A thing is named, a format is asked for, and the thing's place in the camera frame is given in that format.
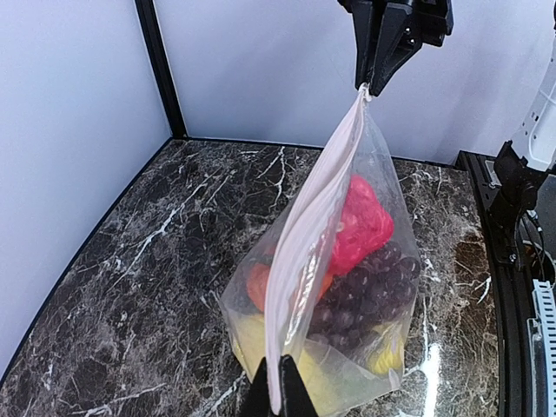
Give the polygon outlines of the red bell pepper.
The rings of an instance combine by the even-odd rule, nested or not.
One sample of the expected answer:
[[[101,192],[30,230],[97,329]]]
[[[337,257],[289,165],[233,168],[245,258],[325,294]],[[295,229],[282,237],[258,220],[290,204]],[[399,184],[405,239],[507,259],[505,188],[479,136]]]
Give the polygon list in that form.
[[[373,187],[352,175],[341,211],[328,273],[345,275],[394,234],[394,220],[382,207]]]

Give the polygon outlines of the clear zip top bag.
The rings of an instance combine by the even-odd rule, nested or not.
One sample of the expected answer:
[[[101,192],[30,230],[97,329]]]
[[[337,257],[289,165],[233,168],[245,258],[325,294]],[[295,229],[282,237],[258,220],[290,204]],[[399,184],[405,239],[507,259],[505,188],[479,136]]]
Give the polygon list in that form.
[[[371,100],[362,84],[222,293],[242,416],[342,416],[402,383],[420,259]]]

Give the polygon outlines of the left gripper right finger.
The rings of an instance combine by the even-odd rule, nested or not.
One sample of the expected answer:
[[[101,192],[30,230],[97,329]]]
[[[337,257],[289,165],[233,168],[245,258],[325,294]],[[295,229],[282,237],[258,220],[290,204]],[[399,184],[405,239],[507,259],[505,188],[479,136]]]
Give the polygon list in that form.
[[[280,417],[318,417],[294,359],[283,355],[279,362]]]

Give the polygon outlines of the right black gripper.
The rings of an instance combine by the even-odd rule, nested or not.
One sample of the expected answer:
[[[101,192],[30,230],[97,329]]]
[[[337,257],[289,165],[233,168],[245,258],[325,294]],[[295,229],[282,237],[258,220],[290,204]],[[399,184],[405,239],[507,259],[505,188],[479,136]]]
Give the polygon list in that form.
[[[356,45],[354,86],[379,96],[393,75],[422,47],[440,47],[453,31],[450,1],[340,0],[352,16]]]

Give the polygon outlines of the dark red grape bunch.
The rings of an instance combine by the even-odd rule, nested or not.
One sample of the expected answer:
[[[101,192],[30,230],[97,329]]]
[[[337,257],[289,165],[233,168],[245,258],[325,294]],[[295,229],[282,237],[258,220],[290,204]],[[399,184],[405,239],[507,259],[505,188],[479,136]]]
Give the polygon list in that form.
[[[334,278],[314,309],[308,338],[343,354],[372,343],[376,328],[399,319],[414,301],[419,275],[417,258],[403,254],[396,242],[386,243]]]

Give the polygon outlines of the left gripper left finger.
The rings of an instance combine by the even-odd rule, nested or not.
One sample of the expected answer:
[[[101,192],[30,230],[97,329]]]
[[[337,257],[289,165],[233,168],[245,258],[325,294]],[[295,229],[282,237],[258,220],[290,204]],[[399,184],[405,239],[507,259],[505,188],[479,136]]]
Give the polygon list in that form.
[[[236,415],[238,417],[273,416],[268,393],[268,370],[265,358],[261,359],[255,377]]]

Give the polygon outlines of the small orange pumpkin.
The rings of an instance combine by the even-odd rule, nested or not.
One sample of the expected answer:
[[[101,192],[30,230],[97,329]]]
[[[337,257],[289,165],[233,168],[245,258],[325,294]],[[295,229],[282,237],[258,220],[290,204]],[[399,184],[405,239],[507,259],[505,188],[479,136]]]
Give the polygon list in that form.
[[[269,265],[256,263],[251,268],[248,274],[248,279],[246,283],[248,298],[253,302],[255,307],[260,312],[264,312],[269,272],[270,272]],[[334,277],[332,274],[330,273],[325,274],[321,284],[320,292],[317,297],[317,301],[319,301],[324,296],[324,294],[329,290],[330,286],[333,283],[333,280]]]

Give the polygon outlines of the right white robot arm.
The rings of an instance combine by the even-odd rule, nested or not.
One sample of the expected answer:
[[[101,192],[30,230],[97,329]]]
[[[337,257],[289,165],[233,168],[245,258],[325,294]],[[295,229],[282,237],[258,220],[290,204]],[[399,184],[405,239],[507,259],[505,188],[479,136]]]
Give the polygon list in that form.
[[[448,1],[343,1],[356,44],[354,86],[377,97],[424,44],[440,47],[453,32]],[[493,162],[498,182],[486,207],[495,258],[519,271],[527,265],[520,238],[538,192],[555,171],[555,64],[549,63],[538,93],[515,136]]]

